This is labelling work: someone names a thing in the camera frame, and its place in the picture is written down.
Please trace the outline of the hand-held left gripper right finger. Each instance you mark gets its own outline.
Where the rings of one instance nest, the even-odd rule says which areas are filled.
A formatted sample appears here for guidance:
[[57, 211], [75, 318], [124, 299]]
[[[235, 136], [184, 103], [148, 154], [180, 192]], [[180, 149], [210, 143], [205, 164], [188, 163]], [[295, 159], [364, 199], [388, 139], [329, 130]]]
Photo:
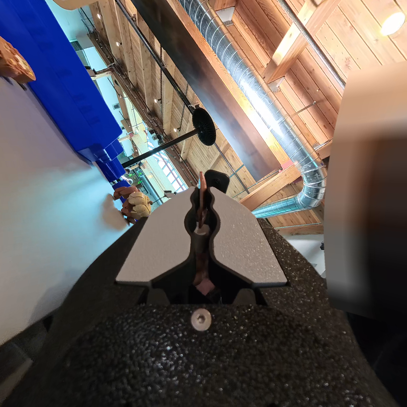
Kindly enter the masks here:
[[285, 286], [287, 278], [252, 212], [216, 188], [209, 192], [215, 262], [252, 286]]

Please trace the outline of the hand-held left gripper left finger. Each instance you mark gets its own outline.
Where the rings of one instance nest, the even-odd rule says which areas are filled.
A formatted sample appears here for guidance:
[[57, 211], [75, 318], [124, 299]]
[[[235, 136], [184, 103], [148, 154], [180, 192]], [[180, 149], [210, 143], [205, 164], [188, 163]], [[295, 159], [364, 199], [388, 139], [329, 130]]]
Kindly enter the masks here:
[[192, 209], [194, 188], [176, 194], [149, 216], [117, 277], [117, 283], [151, 285], [187, 260], [191, 236], [185, 218]]

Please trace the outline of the brown curved brick piece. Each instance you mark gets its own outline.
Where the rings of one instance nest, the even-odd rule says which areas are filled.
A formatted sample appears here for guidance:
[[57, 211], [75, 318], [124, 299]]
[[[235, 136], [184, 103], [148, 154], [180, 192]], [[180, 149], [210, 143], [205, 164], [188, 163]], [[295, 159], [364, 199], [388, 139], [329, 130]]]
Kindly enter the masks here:
[[199, 190], [199, 199], [198, 199], [198, 209], [196, 212], [196, 227], [194, 229], [194, 234], [196, 234], [200, 238], [208, 238], [210, 234], [210, 228], [206, 221], [207, 209], [205, 203], [205, 194], [207, 190], [206, 179], [202, 171], [199, 173], [199, 182], [198, 182], [198, 190]]

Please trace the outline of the grey desk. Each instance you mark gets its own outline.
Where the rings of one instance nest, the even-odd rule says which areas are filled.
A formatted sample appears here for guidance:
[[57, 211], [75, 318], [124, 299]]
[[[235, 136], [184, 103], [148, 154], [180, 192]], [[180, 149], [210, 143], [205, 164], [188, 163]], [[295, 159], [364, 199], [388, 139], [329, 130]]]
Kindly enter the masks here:
[[30, 89], [1, 78], [0, 343], [55, 311], [128, 229], [113, 188]]

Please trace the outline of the brown and tan brick assembly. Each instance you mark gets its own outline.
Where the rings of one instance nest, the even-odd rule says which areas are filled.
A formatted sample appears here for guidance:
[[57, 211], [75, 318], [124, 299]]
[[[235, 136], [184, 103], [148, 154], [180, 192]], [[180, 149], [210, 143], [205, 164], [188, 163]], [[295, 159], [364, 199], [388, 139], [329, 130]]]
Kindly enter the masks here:
[[114, 199], [124, 198], [125, 201], [120, 210], [127, 224], [135, 224], [142, 218], [151, 214], [152, 201], [136, 186], [122, 186], [114, 191]]

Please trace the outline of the wooden beam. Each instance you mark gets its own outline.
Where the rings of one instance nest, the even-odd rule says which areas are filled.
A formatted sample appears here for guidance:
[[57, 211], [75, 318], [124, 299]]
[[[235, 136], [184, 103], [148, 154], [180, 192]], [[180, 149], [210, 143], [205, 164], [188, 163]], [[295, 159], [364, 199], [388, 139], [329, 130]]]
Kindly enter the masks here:
[[261, 204], [269, 200], [278, 191], [283, 189], [285, 186], [294, 182], [297, 178], [301, 176], [300, 171], [295, 165], [290, 165], [283, 169], [273, 178], [267, 180], [256, 190], [249, 193], [247, 196], [240, 200], [240, 204], [245, 206], [250, 211], [255, 210], [260, 207]]

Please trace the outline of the black office chair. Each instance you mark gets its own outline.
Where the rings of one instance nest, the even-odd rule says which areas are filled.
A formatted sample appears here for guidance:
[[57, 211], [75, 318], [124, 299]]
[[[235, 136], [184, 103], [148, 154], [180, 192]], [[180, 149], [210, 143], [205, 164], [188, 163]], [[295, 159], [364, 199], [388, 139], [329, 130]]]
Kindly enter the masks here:
[[207, 188], [216, 188], [226, 194], [230, 178], [227, 174], [209, 169], [204, 174]]

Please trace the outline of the black tripod lamp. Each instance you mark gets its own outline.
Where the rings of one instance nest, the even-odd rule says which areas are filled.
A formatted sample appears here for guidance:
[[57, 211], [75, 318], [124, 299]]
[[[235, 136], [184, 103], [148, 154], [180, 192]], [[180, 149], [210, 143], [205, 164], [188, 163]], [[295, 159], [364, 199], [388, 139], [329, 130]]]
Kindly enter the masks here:
[[152, 150], [149, 150], [131, 160], [122, 163], [123, 168], [130, 167], [131, 165], [137, 164], [142, 160], [149, 158], [152, 155], [159, 153], [160, 151], [166, 150], [182, 141], [185, 141], [193, 136], [197, 136], [202, 144], [206, 146], [214, 145], [216, 142], [216, 128], [215, 124], [209, 115], [209, 113], [203, 108], [196, 108], [192, 112], [192, 124], [194, 129], [186, 134], [177, 137], [169, 142], [166, 142]]

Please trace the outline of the black steel ceiling beam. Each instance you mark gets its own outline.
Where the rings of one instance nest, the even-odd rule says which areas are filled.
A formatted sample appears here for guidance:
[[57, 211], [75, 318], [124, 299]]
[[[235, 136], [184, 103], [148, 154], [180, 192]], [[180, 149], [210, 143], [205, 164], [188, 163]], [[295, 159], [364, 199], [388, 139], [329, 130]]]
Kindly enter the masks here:
[[132, 3], [253, 178], [279, 170], [272, 135], [184, 9], [179, 18], [168, 1]]

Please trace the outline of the row of blue plastic bins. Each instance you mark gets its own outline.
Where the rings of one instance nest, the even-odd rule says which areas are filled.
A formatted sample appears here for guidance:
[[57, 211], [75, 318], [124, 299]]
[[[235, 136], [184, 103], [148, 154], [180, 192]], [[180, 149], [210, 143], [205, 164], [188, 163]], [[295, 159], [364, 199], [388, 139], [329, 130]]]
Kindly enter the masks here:
[[121, 128], [46, 1], [1, 1], [0, 33], [33, 69], [29, 87], [72, 149], [114, 189], [129, 186], [118, 159]]

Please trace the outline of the round brown brick assembly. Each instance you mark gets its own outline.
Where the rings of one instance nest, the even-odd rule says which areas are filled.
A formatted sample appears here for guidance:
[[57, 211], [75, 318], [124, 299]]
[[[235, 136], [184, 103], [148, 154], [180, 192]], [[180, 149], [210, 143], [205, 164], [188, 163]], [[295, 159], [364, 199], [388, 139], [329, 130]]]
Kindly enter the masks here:
[[0, 37], [0, 75], [12, 78], [18, 84], [27, 84], [36, 80], [28, 62], [2, 37]]

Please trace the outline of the round ceiling lamp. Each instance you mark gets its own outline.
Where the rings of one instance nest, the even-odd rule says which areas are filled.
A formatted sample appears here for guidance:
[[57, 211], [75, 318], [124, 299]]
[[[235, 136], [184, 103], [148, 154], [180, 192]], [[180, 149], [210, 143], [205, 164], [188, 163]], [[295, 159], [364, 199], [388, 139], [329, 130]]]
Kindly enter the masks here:
[[390, 36], [399, 31], [406, 21], [406, 15], [399, 11], [391, 14], [382, 24], [380, 33], [383, 36]]

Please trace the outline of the silver ventilation duct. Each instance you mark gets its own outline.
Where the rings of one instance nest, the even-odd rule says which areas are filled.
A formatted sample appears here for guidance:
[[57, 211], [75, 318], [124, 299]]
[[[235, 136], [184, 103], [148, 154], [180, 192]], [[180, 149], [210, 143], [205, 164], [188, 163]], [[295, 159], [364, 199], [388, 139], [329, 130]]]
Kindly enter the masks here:
[[303, 188], [297, 195], [261, 206], [252, 213], [257, 218], [268, 218], [318, 207], [327, 181], [327, 169], [320, 156], [209, 2], [181, 0], [179, 3], [302, 177]]

